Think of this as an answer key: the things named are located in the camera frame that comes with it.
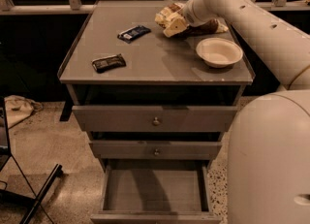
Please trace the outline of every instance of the floor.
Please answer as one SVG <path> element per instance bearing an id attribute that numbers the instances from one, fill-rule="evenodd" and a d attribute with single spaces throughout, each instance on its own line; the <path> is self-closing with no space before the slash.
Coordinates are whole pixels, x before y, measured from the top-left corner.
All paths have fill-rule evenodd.
<path id="1" fill-rule="evenodd" d="M 242 97 L 242 108 L 253 98 Z M 43 103 L 44 109 L 10 129 L 15 160 L 38 193 L 56 164 L 64 175 L 53 183 L 31 223 L 92 223 L 90 216 L 99 210 L 104 182 L 103 169 L 93 156 L 88 137 L 81 132 L 75 117 L 60 122 L 64 103 Z M 208 173 L 212 210 L 227 223 L 227 151 L 230 132 Z M 7 190 L 33 197 L 15 161 L 11 158 L 0 174 Z M 18 223 L 24 209 L 0 206 L 0 223 Z"/>

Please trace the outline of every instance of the drawer knob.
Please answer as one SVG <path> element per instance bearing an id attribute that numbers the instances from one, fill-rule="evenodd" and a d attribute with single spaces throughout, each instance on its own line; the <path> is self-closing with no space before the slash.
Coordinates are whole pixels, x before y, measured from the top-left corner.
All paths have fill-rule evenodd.
<path id="1" fill-rule="evenodd" d="M 158 119 L 158 117 L 154 117 L 153 119 L 153 125 L 154 126 L 159 126 L 161 124 L 160 120 Z"/>
<path id="2" fill-rule="evenodd" d="M 154 150 L 154 156 L 159 156 L 161 154 L 161 151 L 159 149 Z"/>

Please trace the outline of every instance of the cabinet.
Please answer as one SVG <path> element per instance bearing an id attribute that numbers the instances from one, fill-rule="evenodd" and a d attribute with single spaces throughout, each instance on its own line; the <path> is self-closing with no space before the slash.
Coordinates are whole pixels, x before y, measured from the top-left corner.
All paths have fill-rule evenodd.
<path id="1" fill-rule="evenodd" d="M 254 73 L 246 57 L 208 67 L 195 52 L 208 37 L 166 38 L 155 14 L 167 1 L 100 1 L 59 78 L 105 171 L 94 223 L 219 223 L 206 174 Z M 142 24 L 130 44 L 117 34 Z M 126 67 L 97 74 L 91 60 L 121 53 Z"/>

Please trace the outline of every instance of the open drawer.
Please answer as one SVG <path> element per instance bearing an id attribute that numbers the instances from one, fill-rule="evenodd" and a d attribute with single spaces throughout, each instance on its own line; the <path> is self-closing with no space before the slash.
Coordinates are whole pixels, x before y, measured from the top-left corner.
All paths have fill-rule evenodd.
<path id="1" fill-rule="evenodd" d="M 226 132 L 236 106 L 73 106 L 82 131 Z"/>
<path id="2" fill-rule="evenodd" d="M 94 223 L 218 224 L 209 210 L 207 161 L 109 160 Z"/>

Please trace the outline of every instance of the bowl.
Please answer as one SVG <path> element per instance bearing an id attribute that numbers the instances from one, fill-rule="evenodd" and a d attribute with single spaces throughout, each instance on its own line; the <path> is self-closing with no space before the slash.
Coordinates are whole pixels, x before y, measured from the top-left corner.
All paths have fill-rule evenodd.
<path id="1" fill-rule="evenodd" d="M 221 38 L 208 38 L 200 41 L 196 52 L 208 66 L 214 68 L 233 65 L 243 56 L 240 46 L 235 42 Z"/>

